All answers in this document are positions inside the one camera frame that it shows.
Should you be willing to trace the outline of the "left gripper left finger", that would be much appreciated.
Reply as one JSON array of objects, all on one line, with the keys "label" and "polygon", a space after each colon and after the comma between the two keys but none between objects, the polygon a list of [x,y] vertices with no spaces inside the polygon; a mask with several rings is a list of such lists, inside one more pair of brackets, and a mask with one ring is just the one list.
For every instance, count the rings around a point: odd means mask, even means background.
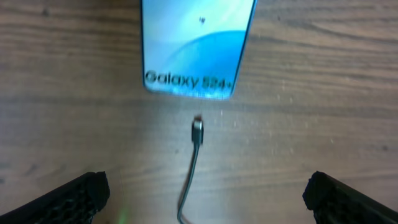
[{"label": "left gripper left finger", "polygon": [[2,224],[91,224],[106,205],[106,173],[87,172],[49,193],[1,215]]}]

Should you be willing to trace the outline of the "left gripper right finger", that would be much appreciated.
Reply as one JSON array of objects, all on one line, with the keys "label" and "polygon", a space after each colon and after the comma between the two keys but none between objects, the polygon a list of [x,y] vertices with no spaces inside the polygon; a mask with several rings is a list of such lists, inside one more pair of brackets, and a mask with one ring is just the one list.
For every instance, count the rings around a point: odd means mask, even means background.
[{"label": "left gripper right finger", "polygon": [[397,212],[316,171],[302,195],[317,224],[397,224]]}]

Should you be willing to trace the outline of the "blue Galaxy smartphone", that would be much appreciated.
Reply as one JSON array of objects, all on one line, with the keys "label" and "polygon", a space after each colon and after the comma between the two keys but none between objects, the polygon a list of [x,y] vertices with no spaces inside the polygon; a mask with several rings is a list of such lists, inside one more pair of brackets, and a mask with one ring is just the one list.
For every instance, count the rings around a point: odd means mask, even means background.
[{"label": "blue Galaxy smartphone", "polygon": [[141,0],[142,80],[149,91],[233,96],[256,0]]}]

